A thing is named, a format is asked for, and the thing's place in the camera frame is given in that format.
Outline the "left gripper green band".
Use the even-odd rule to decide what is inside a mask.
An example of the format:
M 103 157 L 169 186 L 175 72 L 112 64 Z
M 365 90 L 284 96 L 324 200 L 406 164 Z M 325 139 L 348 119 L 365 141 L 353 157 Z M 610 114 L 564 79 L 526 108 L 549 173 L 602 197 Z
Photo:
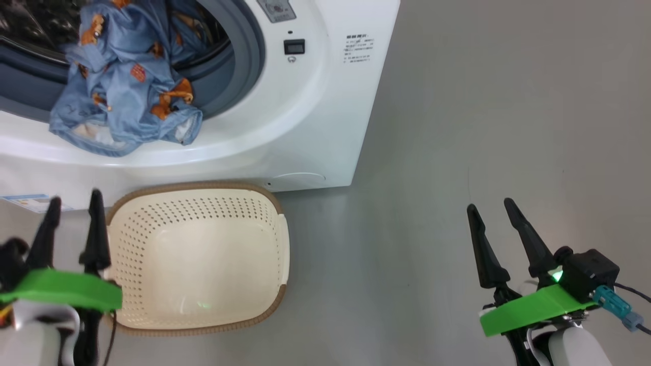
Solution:
M 91 221 L 79 257 L 84 273 L 52 268 L 61 205 L 60 197 L 51 199 L 31 248 L 23 239 L 9 239 L 2 244 L 2 304 L 27 300 L 86 310 L 120 310 L 122 290 L 100 278 L 111 266 L 102 192 L 94 189 L 91 194 L 88 208 Z

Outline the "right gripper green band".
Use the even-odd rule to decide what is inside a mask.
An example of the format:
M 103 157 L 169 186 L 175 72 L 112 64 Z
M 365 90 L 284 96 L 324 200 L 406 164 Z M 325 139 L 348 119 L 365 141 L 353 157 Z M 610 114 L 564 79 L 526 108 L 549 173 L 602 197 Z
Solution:
M 557 268 L 551 251 L 515 201 L 512 198 L 506 198 L 503 203 L 511 225 L 518 232 L 527 254 L 528 273 L 531 277 L 540 280 L 550 277 L 549 272 Z M 511 280 L 511 276 L 500 265 L 487 239 L 486 227 L 481 214 L 474 204 L 468 205 L 466 213 L 481 287 L 497 289 L 505 286 Z M 490 338 L 574 311 L 587 310 L 596 305 L 591 300 L 581 303 L 575 299 L 561 286 L 560 280 L 562 280 L 561 277 L 554 277 L 554 283 L 551 286 L 544 287 L 527 296 L 505 301 L 501 305 L 495 304 L 494 310 L 480 316 L 484 335 Z

